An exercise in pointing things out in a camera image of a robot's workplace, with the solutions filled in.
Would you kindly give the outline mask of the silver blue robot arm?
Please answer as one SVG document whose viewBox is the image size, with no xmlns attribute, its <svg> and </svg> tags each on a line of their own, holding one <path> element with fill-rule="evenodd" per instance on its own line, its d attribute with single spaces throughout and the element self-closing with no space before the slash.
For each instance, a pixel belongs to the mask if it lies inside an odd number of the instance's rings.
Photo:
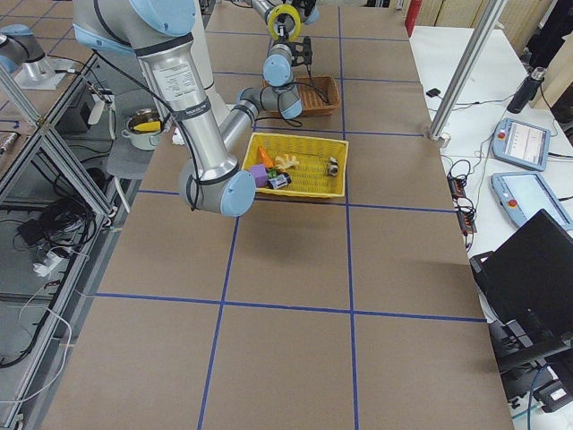
<svg viewBox="0 0 573 430">
<path fill-rule="evenodd" d="M 133 55 L 143 88 L 160 112 L 174 120 L 191 153 L 179 176 L 180 194 L 193 210 L 228 217 L 245 214 L 255 197 L 255 180 L 230 152 L 262 111 L 286 120 L 303 112 L 295 84 L 295 40 L 303 24 L 319 17 L 313 1 L 250 1 L 273 44 L 262 73 L 265 86 L 242 90 L 228 108 L 211 88 L 210 57 L 197 1 L 76 1 L 76 39 L 97 55 Z"/>
</svg>

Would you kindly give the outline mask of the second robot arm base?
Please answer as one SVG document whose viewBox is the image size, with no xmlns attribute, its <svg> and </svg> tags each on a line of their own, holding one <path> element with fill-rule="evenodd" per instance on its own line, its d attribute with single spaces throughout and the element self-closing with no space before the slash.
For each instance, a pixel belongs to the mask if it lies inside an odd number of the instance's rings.
<svg viewBox="0 0 573 430">
<path fill-rule="evenodd" d="M 32 86 L 48 82 L 56 76 L 44 48 L 24 24 L 1 28 L 1 68 L 9 74 L 22 68 L 21 78 Z"/>
</svg>

